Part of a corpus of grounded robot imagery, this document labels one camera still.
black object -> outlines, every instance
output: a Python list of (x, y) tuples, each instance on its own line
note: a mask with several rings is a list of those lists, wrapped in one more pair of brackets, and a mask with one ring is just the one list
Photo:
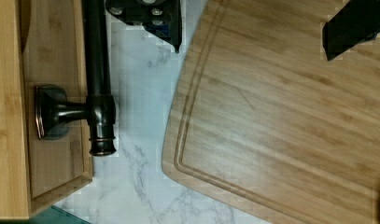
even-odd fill
[(330, 61), (380, 33), (380, 0), (351, 0), (323, 28), (323, 47)]
[(178, 53), (182, 42), (180, 0), (154, 1), (106, 0), (106, 9), (128, 25), (143, 25), (146, 31), (173, 45)]
[(113, 154), (116, 111), (110, 88), (104, 0), (83, 0), (88, 96), (85, 104), (71, 103), (62, 88), (35, 87), (38, 137), (56, 140), (68, 132), (66, 123), (86, 119), (91, 129), (93, 156)]

marble countertop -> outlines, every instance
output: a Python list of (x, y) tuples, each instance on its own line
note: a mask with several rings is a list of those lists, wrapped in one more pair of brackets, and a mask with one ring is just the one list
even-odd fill
[(93, 182), (56, 206), (95, 224), (267, 223), (187, 189), (162, 172), (176, 83), (205, 2), (182, 2), (185, 37), (179, 54), (143, 28), (107, 17), (117, 152), (94, 158)]

faucet base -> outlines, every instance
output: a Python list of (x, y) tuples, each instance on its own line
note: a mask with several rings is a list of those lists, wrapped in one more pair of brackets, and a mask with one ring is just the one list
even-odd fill
[(57, 140), (68, 134), (69, 128), (59, 122), (58, 113), (54, 111), (60, 102), (67, 102), (64, 89), (52, 85), (35, 87), (35, 124), (39, 139)]
[(35, 87), (35, 124), (39, 139), (63, 138), (69, 132), (68, 122), (87, 117), (86, 104), (68, 102), (64, 89), (52, 85)]

bamboo cutting board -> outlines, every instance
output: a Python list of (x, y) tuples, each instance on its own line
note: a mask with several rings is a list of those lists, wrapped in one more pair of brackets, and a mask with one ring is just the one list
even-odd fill
[(380, 37), (328, 63), (321, 30), (344, 5), (209, 1), (163, 171), (273, 223), (379, 223)]

wood grain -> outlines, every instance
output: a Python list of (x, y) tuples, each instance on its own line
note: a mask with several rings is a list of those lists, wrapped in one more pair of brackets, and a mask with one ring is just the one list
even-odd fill
[(39, 141), (35, 127), (35, 85), (64, 88), (69, 100), (78, 102), (76, 30), (73, 0), (56, 4), (32, 0), (29, 36), (23, 53), (27, 95), (32, 196), (39, 196), (83, 172), (80, 122), (58, 141)]
[(342, 1), (209, 1), (162, 169), (273, 223), (380, 222), (380, 37), (328, 63)]
[(34, 115), (36, 84), (85, 102), (82, 23), (81, 0), (0, 1), (0, 219), (32, 217), (91, 182), (86, 122), (46, 142)]
[(19, 11), (0, 1), (0, 218), (30, 213)]

